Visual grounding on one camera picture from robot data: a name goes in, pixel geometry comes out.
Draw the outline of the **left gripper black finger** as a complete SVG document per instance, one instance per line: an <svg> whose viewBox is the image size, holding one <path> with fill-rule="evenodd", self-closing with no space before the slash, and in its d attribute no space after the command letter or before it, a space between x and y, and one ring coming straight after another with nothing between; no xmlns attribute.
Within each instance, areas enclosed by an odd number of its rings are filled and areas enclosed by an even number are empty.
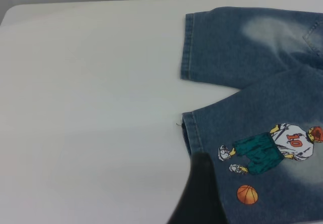
<svg viewBox="0 0 323 224"><path fill-rule="evenodd" d="M190 175L183 194L168 223L226 224L217 191L211 157L199 152L191 156Z"/></svg>

